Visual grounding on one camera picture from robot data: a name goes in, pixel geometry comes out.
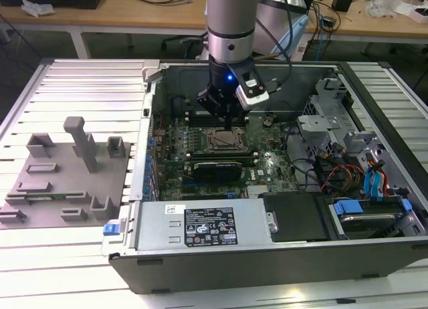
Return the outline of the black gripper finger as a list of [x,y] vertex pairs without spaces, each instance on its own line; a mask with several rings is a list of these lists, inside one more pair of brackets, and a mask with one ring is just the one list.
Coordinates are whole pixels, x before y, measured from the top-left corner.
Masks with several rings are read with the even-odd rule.
[[229,108],[229,128],[245,126],[247,124],[246,118],[247,112],[240,107]]
[[229,118],[227,117],[226,106],[216,101],[210,92],[199,92],[197,95],[198,103],[206,109],[218,121],[223,123],[225,129],[229,129]]

